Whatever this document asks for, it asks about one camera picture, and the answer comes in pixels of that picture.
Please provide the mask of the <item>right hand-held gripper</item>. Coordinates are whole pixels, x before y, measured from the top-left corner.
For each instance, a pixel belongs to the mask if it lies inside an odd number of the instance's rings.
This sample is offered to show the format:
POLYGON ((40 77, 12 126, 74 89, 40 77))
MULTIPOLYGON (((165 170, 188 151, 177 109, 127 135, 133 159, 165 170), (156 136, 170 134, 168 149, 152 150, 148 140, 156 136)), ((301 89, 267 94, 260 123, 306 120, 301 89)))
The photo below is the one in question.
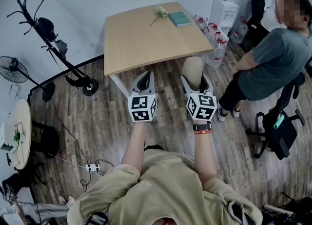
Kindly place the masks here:
POLYGON ((184 94, 188 94, 186 109, 193 120, 210 122, 217 110, 216 97, 213 95, 214 86, 210 79, 202 74, 199 91, 194 92, 188 80, 184 75, 181 75, 181 82, 184 94))

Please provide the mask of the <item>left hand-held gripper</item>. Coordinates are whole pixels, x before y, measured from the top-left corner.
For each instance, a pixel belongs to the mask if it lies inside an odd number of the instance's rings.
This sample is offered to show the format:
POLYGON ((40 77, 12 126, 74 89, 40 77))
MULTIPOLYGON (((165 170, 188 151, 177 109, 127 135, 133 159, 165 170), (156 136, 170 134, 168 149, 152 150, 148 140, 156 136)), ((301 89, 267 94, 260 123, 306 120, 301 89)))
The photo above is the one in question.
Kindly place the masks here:
POLYGON ((133 122, 149 122, 153 119, 157 109, 157 99, 152 71, 145 71, 133 81, 132 91, 127 100, 133 122))

